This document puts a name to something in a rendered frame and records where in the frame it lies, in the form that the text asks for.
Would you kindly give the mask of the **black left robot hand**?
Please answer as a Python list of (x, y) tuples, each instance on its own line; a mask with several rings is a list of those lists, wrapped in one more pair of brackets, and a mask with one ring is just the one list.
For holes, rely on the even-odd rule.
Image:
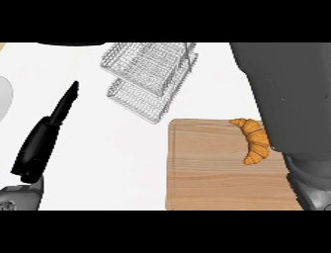
[(77, 98), (77, 92), (78, 82), (74, 81), (57, 101), (53, 113), (40, 119), (22, 144), (10, 173), (21, 177), (23, 183), (34, 184), (43, 176), (59, 127)]

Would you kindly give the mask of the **wooden cutting board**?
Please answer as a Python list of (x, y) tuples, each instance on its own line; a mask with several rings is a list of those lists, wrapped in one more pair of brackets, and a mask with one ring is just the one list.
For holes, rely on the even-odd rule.
[(278, 152), (242, 163), (247, 142), (222, 120), (173, 120), (167, 127), (165, 209), (297, 211)]

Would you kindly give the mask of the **golden croissant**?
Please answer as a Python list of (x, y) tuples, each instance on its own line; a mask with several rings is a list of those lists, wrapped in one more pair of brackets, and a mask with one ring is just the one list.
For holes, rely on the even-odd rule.
[(257, 121), (251, 119), (235, 119), (229, 123), (239, 128), (248, 143), (248, 151), (244, 164), (253, 165), (269, 157), (269, 138)]

